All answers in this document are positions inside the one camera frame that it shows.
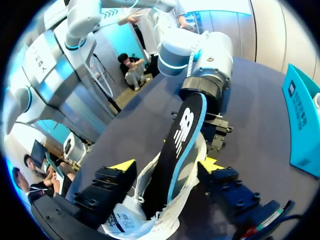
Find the yellow clamp part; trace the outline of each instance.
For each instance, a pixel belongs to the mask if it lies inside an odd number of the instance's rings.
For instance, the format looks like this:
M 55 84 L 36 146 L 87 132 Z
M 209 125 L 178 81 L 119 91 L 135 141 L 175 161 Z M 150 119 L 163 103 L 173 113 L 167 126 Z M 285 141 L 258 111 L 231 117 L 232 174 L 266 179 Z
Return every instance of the yellow clamp part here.
M 207 156 L 205 160 L 200 160 L 199 162 L 202 164 L 205 170 L 207 170 L 207 172 L 211 174 L 212 171 L 215 171 L 217 169 L 225 169 L 225 167 L 223 166 L 216 165 L 215 164 L 216 161 L 217 161 L 216 159 L 213 159 Z
M 131 159 L 129 161 L 125 161 L 123 163 L 114 165 L 114 166 L 109 166 L 109 169 L 119 169 L 122 170 L 123 172 L 127 171 L 128 168 L 130 168 L 130 166 L 135 162 L 135 159 Z

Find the floor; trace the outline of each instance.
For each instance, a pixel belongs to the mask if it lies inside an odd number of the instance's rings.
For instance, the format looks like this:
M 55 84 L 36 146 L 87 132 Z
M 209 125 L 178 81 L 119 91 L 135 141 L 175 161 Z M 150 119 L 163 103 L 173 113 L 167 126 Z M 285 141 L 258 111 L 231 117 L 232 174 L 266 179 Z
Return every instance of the floor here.
M 122 92 L 116 99 L 115 102 L 119 106 L 119 108 L 123 109 L 142 89 L 144 89 L 151 81 L 152 81 L 152 74 L 145 75 L 146 78 L 151 78 L 149 82 L 146 82 L 138 91 L 134 91 L 131 88 L 127 88 L 124 92 Z M 110 105 L 110 108 L 113 110 L 115 114 L 117 114 L 117 110 Z

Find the black insole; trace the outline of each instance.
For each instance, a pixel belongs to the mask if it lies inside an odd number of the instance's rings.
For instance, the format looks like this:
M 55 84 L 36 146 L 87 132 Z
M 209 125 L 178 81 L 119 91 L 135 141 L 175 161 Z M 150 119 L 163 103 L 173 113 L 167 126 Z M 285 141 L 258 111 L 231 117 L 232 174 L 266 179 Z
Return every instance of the black insole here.
M 206 98 L 201 93 L 190 95 L 181 105 L 143 195 L 142 209 L 148 219 L 157 211 L 161 212 L 167 204 L 168 195 L 170 198 L 174 187 L 171 186 L 171 181 L 173 179 L 175 183 L 177 180 L 177 171 L 196 141 L 206 110 Z

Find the black bracket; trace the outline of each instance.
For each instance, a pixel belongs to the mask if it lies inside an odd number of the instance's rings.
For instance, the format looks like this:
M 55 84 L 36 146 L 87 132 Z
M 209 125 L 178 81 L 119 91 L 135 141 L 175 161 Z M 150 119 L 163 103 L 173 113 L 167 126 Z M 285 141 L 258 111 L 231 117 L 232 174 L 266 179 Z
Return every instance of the black bracket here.
M 229 121 L 225 120 L 220 115 L 210 113 L 207 113 L 207 115 L 210 115 L 211 118 L 214 117 L 214 119 L 204 121 L 204 125 L 212 125 L 215 127 L 213 140 L 211 144 L 207 146 L 207 156 L 212 159 L 218 159 L 226 135 L 231 133 L 234 128 L 229 125 Z

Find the table surface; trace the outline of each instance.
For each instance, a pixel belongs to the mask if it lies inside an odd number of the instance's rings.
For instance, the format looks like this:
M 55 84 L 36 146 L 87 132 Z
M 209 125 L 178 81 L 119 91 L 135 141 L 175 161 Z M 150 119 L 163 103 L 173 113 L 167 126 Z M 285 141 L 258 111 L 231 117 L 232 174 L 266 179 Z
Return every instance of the table surface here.
M 178 91 L 185 78 L 155 77 L 113 120 L 88 153 L 66 198 L 90 185 L 95 171 L 136 159 L 138 173 L 161 150 L 169 132 L 172 111 L 182 101 Z M 285 75 L 261 64 L 234 59 L 231 88 L 224 98 L 223 116 L 234 127 L 225 138 L 217 164 L 232 166 L 239 179 L 261 203 L 293 200 L 291 214 L 303 214 L 319 187 L 313 176 L 290 165 L 290 124 L 282 84 Z M 228 239 L 235 232 L 216 204 L 196 186 L 179 216 L 180 227 L 171 240 Z M 282 239 L 296 224 L 284 222 L 273 234 Z

